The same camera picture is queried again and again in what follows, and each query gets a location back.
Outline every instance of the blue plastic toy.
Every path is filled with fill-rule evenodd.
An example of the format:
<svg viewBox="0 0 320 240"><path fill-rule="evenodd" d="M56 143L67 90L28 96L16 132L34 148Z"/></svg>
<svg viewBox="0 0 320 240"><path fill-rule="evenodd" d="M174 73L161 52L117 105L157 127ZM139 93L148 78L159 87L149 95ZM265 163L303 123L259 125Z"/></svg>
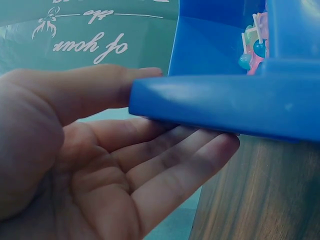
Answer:
<svg viewBox="0 0 320 240"><path fill-rule="evenodd" d="M248 76L241 33L264 8L265 0L181 0L170 76L136 80L129 112L320 142L320 0L268 1L269 58Z"/></svg>

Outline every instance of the teal background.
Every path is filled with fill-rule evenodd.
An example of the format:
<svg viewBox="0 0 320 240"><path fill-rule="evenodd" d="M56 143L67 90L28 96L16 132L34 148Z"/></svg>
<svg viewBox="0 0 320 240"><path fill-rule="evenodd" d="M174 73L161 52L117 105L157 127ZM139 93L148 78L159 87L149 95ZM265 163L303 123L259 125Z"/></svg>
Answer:
<svg viewBox="0 0 320 240"><path fill-rule="evenodd" d="M48 11L59 7L60 16L50 23L56 27L56 35L43 30L32 33L46 18ZM88 24L89 10L114 10L120 14L153 15L163 18L130 15L107 15L96 18ZM93 61L106 51L106 46L124 33L119 44L127 43L128 49L122 54L112 51L101 64L119 64L129 68L160 67L168 73L173 42L178 19L178 0L156 2L154 0L69 0L53 4L52 0L10 0L0 4L0 75L16 68L64 71L93 65ZM104 32L97 41L95 52L58 51L53 52L54 44L61 41L89 42L98 33ZM81 119L94 121L102 119L128 119L134 116L127 108L110 109ZM186 240L189 238L195 217L200 190L183 203L146 240Z"/></svg>

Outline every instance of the wooden surface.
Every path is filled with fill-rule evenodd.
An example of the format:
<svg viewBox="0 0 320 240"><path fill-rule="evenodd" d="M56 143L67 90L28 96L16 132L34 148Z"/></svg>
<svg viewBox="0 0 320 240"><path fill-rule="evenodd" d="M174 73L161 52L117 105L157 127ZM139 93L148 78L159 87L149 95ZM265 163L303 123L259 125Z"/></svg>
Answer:
<svg viewBox="0 0 320 240"><path fill-rule="evenodd" d="M202 188L190 240L320 240L320 145L241 137Z"/></svg>

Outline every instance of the toy candy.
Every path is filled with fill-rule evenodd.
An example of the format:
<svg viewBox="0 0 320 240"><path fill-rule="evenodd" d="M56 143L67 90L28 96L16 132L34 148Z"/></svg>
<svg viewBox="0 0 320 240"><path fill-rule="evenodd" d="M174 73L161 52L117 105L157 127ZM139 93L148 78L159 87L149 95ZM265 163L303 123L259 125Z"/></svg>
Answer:
<svg viewBox="0 0 320 240"><path fill-rule="evenodd" d="M259 64L269 57L268 13L253 14L252 17L253 25L247 26L241 34L243 54L238 61L248 75L254 75Z"/></svg>

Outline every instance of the fingernail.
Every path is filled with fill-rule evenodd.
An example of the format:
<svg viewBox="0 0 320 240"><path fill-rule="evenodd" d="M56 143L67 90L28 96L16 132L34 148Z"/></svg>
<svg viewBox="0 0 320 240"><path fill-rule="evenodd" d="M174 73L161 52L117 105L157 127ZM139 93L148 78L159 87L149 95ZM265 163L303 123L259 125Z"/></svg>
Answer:
<svg viewBox="0 0 320 240"><path fill-rule="evenodd" d="M144 71L146 75L163 76L162 70L158 67L144 67L140 68L140 70Z"/></svg>

